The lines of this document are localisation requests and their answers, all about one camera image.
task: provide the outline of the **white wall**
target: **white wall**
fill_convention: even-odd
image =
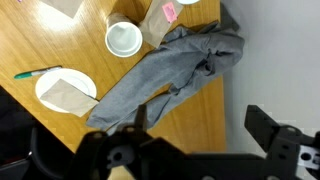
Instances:
[[[320,1],[222,2],[246,40],[242,60],[224,75],[228,150],[264,155],[243,125],[248,104],[305,134],[320,131]]]

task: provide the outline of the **paper cup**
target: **paper cup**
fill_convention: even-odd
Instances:
[[[105,42],[112,54],[118,57],[129,57],[141,48],[142,34],[126,16],[113,13],[107,19]]]

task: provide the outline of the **gray cloth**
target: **gray cloth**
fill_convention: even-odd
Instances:
[[[235,65],[242,57],[244,40],[232,30],[221,31],[218,23],[198,33],[177,27],[165,36],[164,45],[150,52],[100,101],[88,126],[108,130],[134,121],[136,109],[155,91],[171,84],[168,92],[146,103],[147,127],[194,95],[204,85]]]

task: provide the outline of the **green pen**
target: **green pen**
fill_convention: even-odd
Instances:
[[[23,78],[27,78],[27,77],[31,77],[31,76],[45,74],[47,72],[55,71],[55,70],[58,70],[61,68],[62,68],[62,66],[55,66],[55,67],[51,67],[51,68],[47,68],[47,69],[39,69],[36,71],[24,72],[24,73],[20,73],[20,74],[15,75],[14,79],[23,79]]]

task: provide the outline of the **pink sticker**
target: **pink sticker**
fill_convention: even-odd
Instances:
[[[173,23],[178,19],[177,13],[174,10],[174,5],[172,2],[169,2],[162,6],[162,10],[164,12],[164,15],[166,16],[169,23]]]

